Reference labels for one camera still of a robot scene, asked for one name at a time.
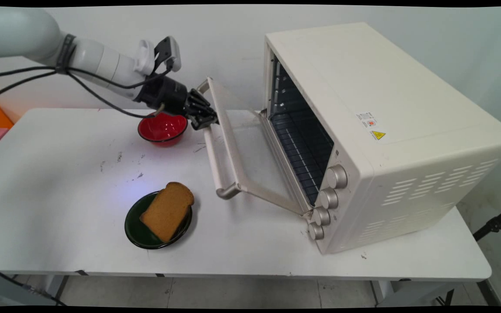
toaster oven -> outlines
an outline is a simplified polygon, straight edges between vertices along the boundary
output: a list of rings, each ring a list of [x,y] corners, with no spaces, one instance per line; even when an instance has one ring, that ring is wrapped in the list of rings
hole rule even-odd
[[[435,224],[501,160],[501,123],[365,23],[267,34],[264,83],[260,106],[198,88],[217,195],[298,214],[321,253]]]

red bowl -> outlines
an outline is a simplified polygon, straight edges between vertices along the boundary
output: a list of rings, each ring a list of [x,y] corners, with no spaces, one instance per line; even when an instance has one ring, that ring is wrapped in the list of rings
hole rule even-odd
[[[188,125],[185,117],[162,112],[151,119],[142,119],[138,130],[143,139],[160,147],[170,147],[181,140]]]

black cord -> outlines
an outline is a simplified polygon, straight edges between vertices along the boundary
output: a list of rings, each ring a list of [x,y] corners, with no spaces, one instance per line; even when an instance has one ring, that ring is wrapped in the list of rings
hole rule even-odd
[[[48,77],[49,75],[53,75],[53,74],[57,73],[57,71],[55,70],[54,67],[50,67],[50,66],[34,66],[34,67],[26,67],[24,69],[18,69],[18,70],[13,70],[13,71],[8,71],[8,72],[1,72],[0,73],[0,77],[4,77],[6,75],[12,75],[12,74],[16,74],[16,73],[35,71],[35,70],[54,70],[54,71],[50,72],[50,73],[36,75],[35,77],[28,77],[27,79],[18,81],[16,83],[12,84],[12,85],[9,85],[9,86],[1,89],[0,90],[0,95],[2,93],[4,93],[5,91],[8,91],[9,89],[17,87],[18,85],[20,85],[22,83],[26,83],[28,81],[39,79],[39,78],[42,78],[42,77]],[[116,109],[117,111],[119,111],[119,112],[121,112],[123,114],[129,115],[130,117],[138,117],[140,119],[149,119],[149,118],[155,117],[155,115],[157,115],[157,113],[159,113],[159,111],[161,111],[161,110],[158,110],[158,112],[152,113],[151,115],[138,115],[138,114],[134,114],[134,113],[129,113],[129,112],[121,109],[120,107],[117,107],[116,105],[113,105],[112,103],[110,103],[106,99],[100,97],[100,95],[98,95],[93,90],[91,90],[90,88],[88,88],[88,86],[86,86],[84,83],[82,83],[82,81],[80,81],[76,76],[72,75],[69,72],[69,70],[71,70],[71,71],[77,71],[77,72],[80,72],[80,73],[84,73],[86,75],[90,75],[91,77],[95,77],[97,79],[105,81],[106,83],[109,83],[109,84],[114,85],[116,87],[120,87],[120,88],[123,88],[123,89],[132,89],[132,88],[136,88],[136,87],[145,85],[147,83],[150,83],[151,81],[155,81],[155,80],[159,79],[160,77],[164,77],[165,75],[167,75],[171,71],[171,67],[168,67],[163,73],[159,73],[159,74],[157,74],[157,75],[155,75],[155,76],[153,76],[153,77],[151,77],[149,79],[141,81],[140,83],[135,83],[135,84],[129,85],[129,86],[125,86],[125,85],[121,85],[119,83],[115,83],[115,82],[113,82],[111,80],[108,80],[108,79],[105,79],[104,77],[101,77],[100,75],[96,75],[94,73],[90,73],[89,71],[85,71],[85,70],[81,70],[81,69],[75,69],[75,67],[68,67],[67,68],[67,75],[70,76],[72,79],[74,79],[77,83],[79,83],[84,89],[86,89],[91,95],[93,95],[94,97],[96,97],[99,101],[102,101],[106,105],[109,105],[113,109]]]
[[[19,286],[20,288],[23,288],[25,286],[25,284],[19,283],[18,281],[10,278],[9,276],[3,274],[2,272],[0,272],[0,277],[2,279],[5,279],[6,281],[9,281],[10,283],[14,283],[15,285]],[[60,304],[62,306],[67,306],[65,303],[61,302],[59,299],[56,299],[56,297],[54,297],[54,296],[52,296],[52,295],[50,295],[48,293],[46,293],[45,295],[40,293],[40,295],[43,296],[43,297],[52,299],[53,301],[55,301],[56,303],[58,303],[58,304]]]
[[[55,70],[56,68],[55,67],[51,67],[51,66],[34,66],[34,67],[26,67],[24,69],[18,69],[18,70],[13,70],[13,71],[8,71],[8,72],[1,72],[0,73],[0,77],[5,77],[7,75],[12,75],[12,74],[17,74],[17,73],[23,73],[23,72],[28,72],[28,71],[36,71],[36,70]],[[165,75],[167,75],[169,72],[171,72],[171,68],[167,68],[163,73],[159,73],[149,79],[146,79],[144,81],[141,81],[140,83],[135,83],[133,85],[128,85],[128,86],[125,86],[125,85],[121,85],[120,83],[116,83],[116,82],[113,82],[109,79],[106,79],[104,77],[101,77],[100,75],[97,75],[97,74],[94,74],[94,73],[90,73],[89,71],[85,71],[85,70],[81,70],[81,69],[76,69],[75,67],[67,67],[66,68],[67,71],[75,71],[75,72],[79,72],[79,73],[84,73],[86,75],[90,75],[91,77],[95,77],[101,81],[105,81],[106,83],[109,83],[110,85],[114,85],[116,87],[119,87],[119,88],[123,88],[123,89],[133,89],[133,88],[136,88],[136,87],[139,87],[139,86],[142,86],[142,85],[145,85],[151,81],[155,81],[157,79],[159,79],[160,77],[164,77]]]
[[[6,281],[10,282],[10,283],[14,283],[14,284],[15,284],[15,285],[17,285],[17,286],[22,287],[22,284],[21,284],[21,283],[19,283],[18,281],[16,281],[16,280],[14,280],[14,279],[10,278],[9,276],[7,276],[7,275],[3,274],[2,272],[0,272],[0,277],[1,277],[2,279],[4,279],[4,280],[6,280]]]
[[[120,107],[117,107],[117,106],[113,105],[112,103],[110,103],[106,99],[100,97],[100,95],[98,95],[97,93],[95,93],[92,89],[88,88],[88,86],[86,86],[75,75],[72,75],[71,73],[67,73],[67,75],[70,76],[72,79],[74,79],[77,83],[79,83],[84,89],[86,89],[86,91],[88,91],[89,93],[91,93],[92,96],[98,98],[99,101],[102,101],[103,103],[109,105],[110,107],[116,109],[117,111],[119,111],[119,112],[121,112],[123,114],[129,115],[130,117],[138,117],[138,118],[141,118],[141,119],[150,119],[150,118],[154,117],[153,113],[151,115],[138,115],[138,114],[134,114],[134,113],[131,113],[131,112],[127,112],[127,111],[121,109]]]
[[[6,77],[7,75],[29,72],[29,71],[37,71],[37,70],[55,70],[55,67],[51,66],[34,66],[34,67],[25,67],[24,69],[18,69],[8,72],[0,72],[0,77]]]
[[[0,95],[2,93],[4,93],[5,91],[8,91],[9,89],[15,88],[18,85],[21,85],[23,83],[27,83],[27,82],[29,82],[31,80],[39,79],[39,78],[42,78],[42,77],[49,77],[50,75],[53,75],[53,74],[56,74],[56,73],[57,73],[56,71],[53,71],[53,72],[44,73],[44,74],[36,75],[35,77],[28,77],[27,79],[23,79],[23,80],[17,81],[16,83],[13,83],[12,85],[9,85],[9,86],[1,89],[0,90]]]
[[[99,80],[102,80],[102,81],[105,81],[106,83],[109,83],[110,85],[114,85],[116,87],[119,87],[119,88],[123,88],[123,89],[132,89],[132,88],[136,88],[138,86],[142,86],[142,85],[145,85],[151,81],[155,81],[156,79],[159,79],[160,77],[163,77],[165,75],[167,75],[169,72],[171,72],[171,69],[166,69],[163,73],[159,73],[157,75],[155,75],[154,77],[151,77],[147,80],[144,80],[144,81],[141,81],[140,83],[135,83],[134,85],[129,85],[129,86],[125,86],[125,85],[121,85],[120,83],[115,83],[109,79],[105,79],[103,77],[101,77],[100,75],[96,75],[94,73],[90,73],[89,71],[85,71],[85,70],[81,70],[81,69],[75,69],[75,67],[68,67],[67,68],[67,71],[76,71],[76,72],[79,72],[79,73],[84,73],[86,75],[90,75],[91,77],[95,77]]]

oven door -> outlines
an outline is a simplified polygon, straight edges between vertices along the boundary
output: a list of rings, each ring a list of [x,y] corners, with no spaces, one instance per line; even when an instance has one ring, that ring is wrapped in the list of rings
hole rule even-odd
[[[216,194],[227,200],[239,192],[246,192],[299,215],[304,214],[280,161],[271,150],[259,111],[253,110],[210,77],[197,90],[202,94],[210,90],[219,119],[217,128],[223,134],[232,171],[228,176],[234,178],[234,182],[222,182],[221,177],[226,174],[220,171],[229,170],[229,164],[218,161],[214,148],[217,143],[212,128],[207,127],[204,138]]]

toast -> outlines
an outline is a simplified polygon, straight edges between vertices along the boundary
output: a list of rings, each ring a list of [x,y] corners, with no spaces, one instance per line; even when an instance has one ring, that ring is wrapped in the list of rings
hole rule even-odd
[[[143,222],[163,242],[168,242],[194,204],[193,193],[185,185],[168,183],[147,210],[141,214]]]

